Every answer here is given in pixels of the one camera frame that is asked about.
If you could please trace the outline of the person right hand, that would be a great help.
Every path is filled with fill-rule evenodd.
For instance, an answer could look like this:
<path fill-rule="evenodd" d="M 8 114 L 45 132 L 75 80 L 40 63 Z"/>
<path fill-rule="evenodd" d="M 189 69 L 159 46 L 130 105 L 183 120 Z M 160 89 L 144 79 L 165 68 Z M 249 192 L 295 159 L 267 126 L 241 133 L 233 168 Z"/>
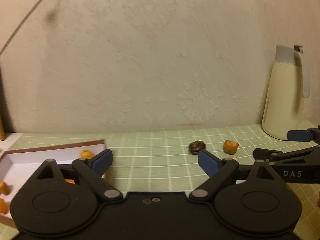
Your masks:
<path fill-rule="evenodd" d="M 316 204 L 317 204 L 317 207 L 320 208 L 320 192 L 319 192 L 319 196 L 318 196 L 318 199 L 317 199 L 317 203 L 316 203 Z"/>

